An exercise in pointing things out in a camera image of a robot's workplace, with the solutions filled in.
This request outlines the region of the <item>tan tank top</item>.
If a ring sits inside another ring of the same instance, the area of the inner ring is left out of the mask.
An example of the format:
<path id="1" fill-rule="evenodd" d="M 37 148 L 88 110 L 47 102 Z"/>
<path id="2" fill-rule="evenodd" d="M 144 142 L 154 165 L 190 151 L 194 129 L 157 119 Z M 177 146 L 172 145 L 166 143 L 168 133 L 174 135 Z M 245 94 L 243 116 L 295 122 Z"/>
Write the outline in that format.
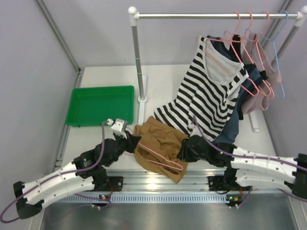
<path id="1" fill-rule="evenodd" d="M 135 152 L 136 162 L 144 169 L 166 176 L 178 183 L 187 170 L 188 163 L 177 158 L 182 140 L 188 136 L 154 117 L 134 127 L 134 134 L 141 136 Z"/>

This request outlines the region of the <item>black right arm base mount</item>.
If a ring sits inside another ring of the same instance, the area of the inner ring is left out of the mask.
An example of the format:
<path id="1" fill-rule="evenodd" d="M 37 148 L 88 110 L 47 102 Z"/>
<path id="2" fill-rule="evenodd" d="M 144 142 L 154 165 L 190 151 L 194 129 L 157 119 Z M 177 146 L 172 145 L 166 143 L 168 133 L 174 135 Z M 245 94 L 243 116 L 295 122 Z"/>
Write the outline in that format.
<path id="1" fill-rule="evenodd" d="M 233 182 L 227 183 L 222 175 L 208 176 L 208 186 L 210 191 L 226 193 L 229 191 L 239 191 L 238 185 Z"/>

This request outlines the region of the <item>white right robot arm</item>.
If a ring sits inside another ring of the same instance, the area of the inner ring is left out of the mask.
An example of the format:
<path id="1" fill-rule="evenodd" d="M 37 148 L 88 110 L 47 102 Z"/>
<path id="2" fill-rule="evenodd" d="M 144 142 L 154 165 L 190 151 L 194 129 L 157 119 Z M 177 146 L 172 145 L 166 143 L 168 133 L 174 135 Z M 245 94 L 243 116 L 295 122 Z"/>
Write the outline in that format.
<path id="1" fill-rule="evenodd" d="M 283 190 L 299 199 L 307 198 L 307 156 L 277 157 L 245 150 L 229 143 L 211 143 L 195 135 L 183 139 L 177 158 L 185 162 L 206 161 L 225 168 L 224 185 Z"/>

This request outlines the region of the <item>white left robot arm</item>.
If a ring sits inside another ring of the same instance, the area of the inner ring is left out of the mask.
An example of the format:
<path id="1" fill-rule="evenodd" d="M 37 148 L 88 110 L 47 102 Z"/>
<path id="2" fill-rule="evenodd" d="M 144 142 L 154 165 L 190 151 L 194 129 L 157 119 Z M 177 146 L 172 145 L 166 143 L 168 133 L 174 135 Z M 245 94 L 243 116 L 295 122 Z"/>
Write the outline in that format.
<path id="1" fill-rule="evenodd" d="M 13 185 L 18 199 L 16 211 L 27 219 L 58 200 L 84 191 L 103 191 L 109 186 L 106 167 L 124 152 L 134 153 L 141 136 L 127 133 L 107 138 L 94 149 L 82 153 L 59 170 L 33 182 Z"/>

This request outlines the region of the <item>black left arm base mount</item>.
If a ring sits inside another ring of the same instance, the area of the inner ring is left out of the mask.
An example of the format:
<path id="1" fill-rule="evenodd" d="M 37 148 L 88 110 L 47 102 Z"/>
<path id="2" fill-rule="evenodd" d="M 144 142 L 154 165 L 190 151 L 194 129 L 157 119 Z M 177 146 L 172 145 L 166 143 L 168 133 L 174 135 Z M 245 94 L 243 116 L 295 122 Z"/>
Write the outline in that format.
<path id="1" fill-rule="evenodd" d="M 122 176 L 110 176 L 107 180 L 102 182 L 95 182 L 94 188 L 86 190 L 87 192 L 120 192 L 123 188 Z"/>

